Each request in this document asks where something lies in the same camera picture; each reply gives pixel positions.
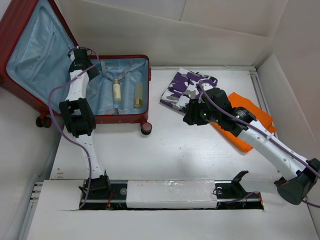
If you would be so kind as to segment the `red hard-shell suitcase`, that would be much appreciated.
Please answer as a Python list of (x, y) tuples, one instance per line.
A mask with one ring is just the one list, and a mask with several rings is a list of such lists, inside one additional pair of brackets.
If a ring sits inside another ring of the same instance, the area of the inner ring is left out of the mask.
[[(60, 114), (68, 95), (69, 51), (77, 45), (52, 0), (13, 0), (0, 20), (0, 85), (39, 112), (35, 124), (49, 128), (50, 112)], [(151, 69), (145, 55), (90, 56), (99, 75), (89, 81), (86, 98), (98, 124), (148, 121)], [(121, 102), (114, 102), (113, 81)], [(142, 107), (135, 108), (135, 86), (143, 84)]]

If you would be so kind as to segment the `gold bottle clear cap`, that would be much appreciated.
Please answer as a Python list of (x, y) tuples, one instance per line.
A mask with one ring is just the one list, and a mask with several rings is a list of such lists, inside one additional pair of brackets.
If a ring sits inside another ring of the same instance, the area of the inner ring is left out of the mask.
[(119, 80), (114, 80), (113, 85), (113, 99), (115, 103), (120, 103), (122, 100), (122, 95), (121, 95), (121, 85)]

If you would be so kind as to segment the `purple camouflage garment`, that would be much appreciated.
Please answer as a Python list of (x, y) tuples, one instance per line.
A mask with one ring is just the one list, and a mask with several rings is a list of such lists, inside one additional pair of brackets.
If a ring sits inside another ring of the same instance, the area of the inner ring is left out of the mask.
[(186, 113), (190, 100), (198, 100), (201, 96), (199, 81), (202, 81), (205, 90), (218, 85), (218, 79), (213, 76), (180, 68), (161, 95), (160, 103), (175, 111)]

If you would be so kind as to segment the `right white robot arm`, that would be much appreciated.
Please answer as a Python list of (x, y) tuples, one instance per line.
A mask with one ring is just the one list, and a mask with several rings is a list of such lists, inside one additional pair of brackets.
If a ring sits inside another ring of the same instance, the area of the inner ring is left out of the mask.
[(320, 178), (320, 161), (308, 159), (294, 152), (246, 108), (233, 107), (224, 90), (205, 89), (197, 84), (199, 99), (188, 104), (183, 121), (188, 125), (218, 124), (223, 130), (252, 146), (278, 171), (273, 177), (241, 171), (231, 181), (231, 191), (237, 197), (255, 192), (277, 194), (292, 205), (305, 202), (305, 198)]

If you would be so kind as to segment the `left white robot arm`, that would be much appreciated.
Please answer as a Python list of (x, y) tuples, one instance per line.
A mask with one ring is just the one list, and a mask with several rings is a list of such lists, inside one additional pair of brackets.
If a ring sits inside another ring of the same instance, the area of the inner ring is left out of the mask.
[(86, 92), (89, 81), (97, 77), (99, 71), (91, 62), (87, 51), (87, 48), (77, 46), (68, 53), (71, 59), (68, 70), (70, 84), (66, 99), (59, 103), (59, 110), (67, 131), (81, 148), (87, 163), (89, 177), (79, 189), (85, 200), (102, 200), (109, 197), (112, 189), (107, 172), (100, 165), (93, 145), (96, 121), (86, 99)]

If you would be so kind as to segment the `orange cloth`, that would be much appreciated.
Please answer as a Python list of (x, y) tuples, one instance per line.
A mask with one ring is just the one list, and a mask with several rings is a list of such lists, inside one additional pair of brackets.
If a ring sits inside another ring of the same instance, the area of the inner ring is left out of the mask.
[[(228, 96), (228, 100), (231, 102), (233, 107), (244, 107), (253, 113), (270, 133), (275, 133), (277, 131), (273, 125), (274, 120), (272, 116), (260, 109), (249, 99), (237, 94), (236, 92), (233, 92)], [(253, 149), (253, 147), (248, 143), (244, 142), (238, 137), (233, 136), (230, 132), (223, 130), (217, 123), (212, 122), (211, 125), (241, 152), (247, 153)]]

